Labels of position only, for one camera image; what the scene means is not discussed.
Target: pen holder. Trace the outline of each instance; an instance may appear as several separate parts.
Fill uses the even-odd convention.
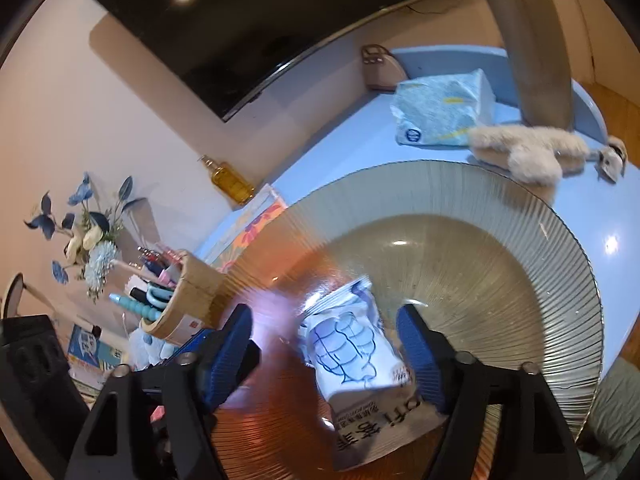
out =
[[[158,339],[181,346],[201,328],[215,328],[217,318],[210,308],[224,276],[188,251],[179,251],[182,272],[160,317],[154,321],[142,319],[142,330]]]

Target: wooden floor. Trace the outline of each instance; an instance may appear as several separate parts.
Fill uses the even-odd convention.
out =
[[[640,166],[640,108],[602,85],[592,84],[584,87],[600,108],[609,135],[622,139],[629,161]],[[639,270],[630,269],[630,272],[635,275]],[[620,355],[640,368],[640,318],[636,319],[636,325]]]

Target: cylindrical container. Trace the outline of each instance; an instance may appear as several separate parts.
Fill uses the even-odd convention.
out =
[[[202,156],[200,161],[209,170],[213,185],[224,191],[231,200],[244,205],[254,197],[254,186],[229,164],[218,163],[207,155]]]
[[[522,121],[573,131],[571,69],[553,0],[487,0],[515,79]]]
[[[222,312],[211,303],[224,276],[187,251],[178,251],[182,272],[174,294],[158,320],[142,319],[142,330],[158,339],[181,346],[198,330],[216,328]]]

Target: teal pen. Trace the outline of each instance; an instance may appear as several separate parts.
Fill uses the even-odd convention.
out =
[[[129,296],[123,296],[121,294],[110,294],[109,299],[113,303],[118,304],[121,307],[126,308],[136,314],[140,314],[142,317],[146,317],[150,321],[157,320],[162,314],[159,310],[154,309],[152,306],[145,305],[139,301],[130,298]]]

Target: flower bouquet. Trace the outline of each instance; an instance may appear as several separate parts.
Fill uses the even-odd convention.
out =
[[[69,281],[66,270],[71,267],[79,269],[76,279],[86,282],[87,296],[94,303],[104,290],[107,273],[118,251],[116,242],[124,228],[122,215],[144,200],[130,200],[132,191],[133,178],[128,176],[120,186],[115,206],[103,210],[92,188],[89,174],[85,172],[78,190],[67,202],[70,206],[81,206],[78,214],[68,212],[62,221],[58,222],[51,211],[51,198],[47,191],[40,201],[40,213],[30,222],[25,221],[29,229],[41,229],[47,240],[51,240],[54,233],[69,238],[69,243],[64,249],[65,263],[57,260],[51,263],[53,277],[66,285]],[[90,208],[89,200],[92,198],[97,210]]]

